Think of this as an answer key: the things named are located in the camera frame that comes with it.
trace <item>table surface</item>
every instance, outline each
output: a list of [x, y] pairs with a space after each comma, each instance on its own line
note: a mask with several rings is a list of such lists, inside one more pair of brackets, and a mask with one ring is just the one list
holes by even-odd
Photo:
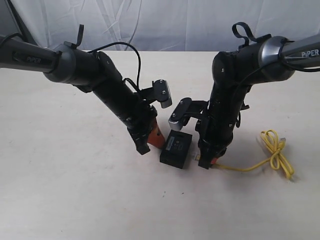
[[[134, 79], [133, 52], [107, 52]], [[208, 100], [215, 52], [142, 52], [140, 84], [165, 79], [173, 105]], [[266, 165], [241, 173], [198, 167], [195, 120], [188, 168], [136, 152], [125, 126], [92, 93], [42, 73], [0, 69], [0, 239], [248, 240], [318, 239], [320, 234], [320, 74], [296, 72], [255, 85], [224, 164], [249, 167], [268, 157], [260, 131], [286, 137], [294, 181]]]

